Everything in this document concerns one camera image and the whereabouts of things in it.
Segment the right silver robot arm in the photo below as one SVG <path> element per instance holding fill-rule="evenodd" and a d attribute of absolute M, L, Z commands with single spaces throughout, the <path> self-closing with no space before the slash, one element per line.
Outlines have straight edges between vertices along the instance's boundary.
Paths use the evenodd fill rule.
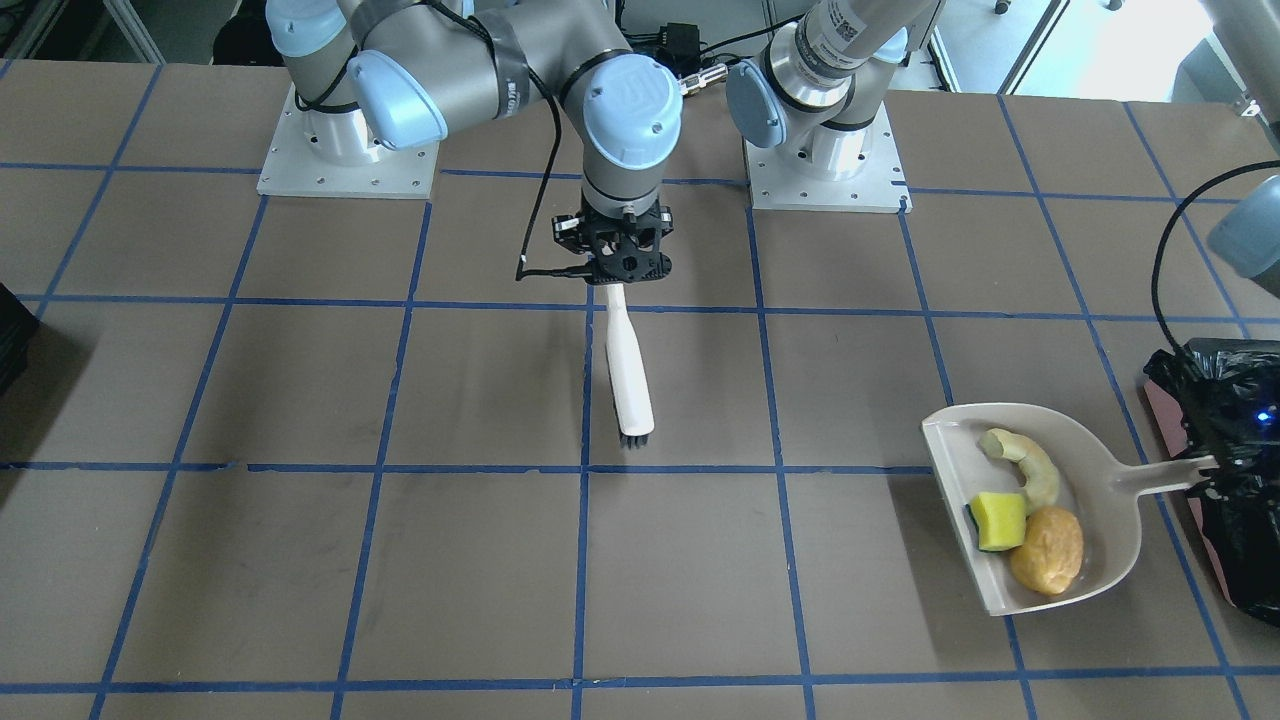
<path fill-rule="evenodd" d="M 660 202 L 684 92 L 636 54 L 605 1 L 269 1 L 274 49 L 291 73 L 259 192 L 426 199 L 452 135 L 545 101 L 582 143 L 582 206 L 556 242 L 586 254 L 562 277 L 658 281 L 672 231 Z"/>

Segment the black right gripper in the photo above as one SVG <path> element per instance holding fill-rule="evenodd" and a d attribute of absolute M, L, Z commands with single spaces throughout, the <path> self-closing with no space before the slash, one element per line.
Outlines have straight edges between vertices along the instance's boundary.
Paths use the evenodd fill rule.
<path fill-rule="evenodd" d="M 579 278 L 589 284 L 660 281 L 672 270 L 660 241 L 675 228 L 669 206 L 657 204 L 641 215 L 621 218 L 585 206 L 572 217 L 553 218 L 556 243 L 591 258 L 581 265 L 554 269 L 553 277 Z"/>

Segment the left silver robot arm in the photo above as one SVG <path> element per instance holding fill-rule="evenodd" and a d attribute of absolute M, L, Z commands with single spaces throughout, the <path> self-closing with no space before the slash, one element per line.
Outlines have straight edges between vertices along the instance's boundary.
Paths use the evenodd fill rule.
<path fill-rule="evenodd" d="M 941 1 L 818 1 L 763 51 L 730 69 L 726 100 L 742 138 L 817 181 L 849 181 L 900 64 Z"/>

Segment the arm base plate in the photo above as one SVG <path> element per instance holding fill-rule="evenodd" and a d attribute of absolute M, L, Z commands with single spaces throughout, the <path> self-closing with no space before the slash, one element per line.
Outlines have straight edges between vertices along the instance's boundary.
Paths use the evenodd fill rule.
<path fill-rule="evenodd" d="M 772 211 L 900 214 L 913 199 L 884 104 L 852 132 L 818 126 L 773 149 L 742 141 L 751 205 Z"/>
<path fill-rule="evenodd" d="M 342 114 L 302 111 L 294 86 L 282 113 L 257 181 L 268 196 L 429 200 L 438 146 L 390 150 L 360 109 Z"/>

